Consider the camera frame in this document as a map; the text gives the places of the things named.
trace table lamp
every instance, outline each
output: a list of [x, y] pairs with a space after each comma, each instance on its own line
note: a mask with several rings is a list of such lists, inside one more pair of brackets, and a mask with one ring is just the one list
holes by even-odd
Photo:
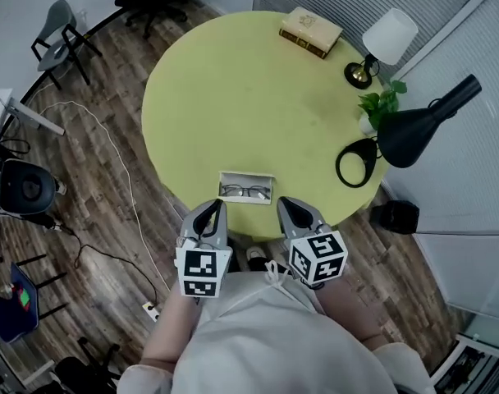
[[372, 84], [372, 65], [377, 60], [390, 66], [397, 64], [418, 31], [417, 25], [408, 15], [399, 9], [390, 9], [364, 32], [363, 44], [369, 54], [360, 64], [348, 64], [345, 78], [357, 89], [368, 88]]
[[[339, 153], [335, 162], [337, 176], [350, 188], [364, 186], [373, 174], [378, 150], [394, 167], [414, 165], [437, 128], [445, 120], [455, 116], [457, 110], [479, 92], [481, 85], [474, 75], [469, 75], [448, 94], [433, 100], [427, 108], [385, 115], [379, 122], [377, 141], [370, 138], [357, 140]], [[359, 183], [348, 182], [341, 173], [341, 160], [348, 153], [355, 153], [364, 163], [364, 179]]]

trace white shirt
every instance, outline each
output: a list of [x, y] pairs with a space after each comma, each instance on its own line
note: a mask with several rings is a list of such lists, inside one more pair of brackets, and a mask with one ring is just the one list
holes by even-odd
[[306, 286], [251, 272], [228, 274], [221, 296], [204, 301], [173, 375], [131, 366], [118, 394], [396, 394], [396, 387], [435, 392], [417, 352], [403, 343], [371, 352], [322, 314]]

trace gray chair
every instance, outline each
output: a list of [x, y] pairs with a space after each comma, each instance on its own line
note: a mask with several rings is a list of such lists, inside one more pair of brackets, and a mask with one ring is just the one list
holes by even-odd
[[[46, 40], [55, 31], [60, 29], [62, 30], [62, 38], [54, 44], [47, 44]], [[74, 43], [69, 40], [67, 31], [74, 35], [74, 37], [71, 37], [75, 39]], [[36, 49], [37, 44], [40, 44], [47, 49], [43, 56], [41, 56]], [[100, 57], [102, 56], [102, 53], [76, 30], [76, 19], [72, 13], [69, 3], [65, 0], [58, 0], [49, 8], [45, 25], [38, 34], [38, 38], [36, 38], [31, 45], [31, 49], [39, 61], [38, 71], [45, 71], [59, 90], [62, 90], [62, 87], [53, 76], [52, 71], [55, 67], [64, 63], [65, 60], [74, 62], [84, 78], [85, 83], [87, 85], [90, 83], [89, 77], [85, 74], [84, 69], [80, 64], [80, 60], [75, 53], [75, 48], [81, 44], [87, 45]]]

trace white lamp shade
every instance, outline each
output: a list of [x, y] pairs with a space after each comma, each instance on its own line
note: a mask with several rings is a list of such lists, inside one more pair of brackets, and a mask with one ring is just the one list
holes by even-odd
[[390, 9], [363, 34], [363, 43], [379, 61], [390, 66], [397, 64], [412, 39], [417, 25], [399, 9]]

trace yellow round table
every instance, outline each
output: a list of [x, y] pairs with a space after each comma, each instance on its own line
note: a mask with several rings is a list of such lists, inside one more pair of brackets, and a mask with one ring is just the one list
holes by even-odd
[[[219, 172], [273, 174], [272, 204], [227, 203], [231, 230], [259, 239], [281, 235], [277, 198], [289, 195], [337, 224], [368, 204], [387, 170], [379, 159], [358, 189], [342, 184], [336, 157], [363, 139], [358, 95], [343, 71], [360, 54], [339, 39], [321, 60], [282, 38], [284, 14], [249, 11], [218, 17], [185, 34], [154, 68], [142, 130], [160, 181], [188, 208], [218, 194]], [[346, 155], [343, 175], [360, 182], [364, 166]]]

